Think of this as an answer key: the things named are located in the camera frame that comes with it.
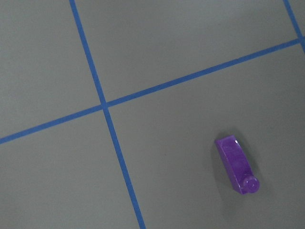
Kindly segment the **purple trapezoid block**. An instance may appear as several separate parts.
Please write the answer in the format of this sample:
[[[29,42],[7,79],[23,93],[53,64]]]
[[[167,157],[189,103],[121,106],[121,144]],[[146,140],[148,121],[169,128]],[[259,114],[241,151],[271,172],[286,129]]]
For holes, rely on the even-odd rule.
[[[260,188],[246,155],[234,135],[215,140],[215,145],[233,189],[241,195],[255,193]]]

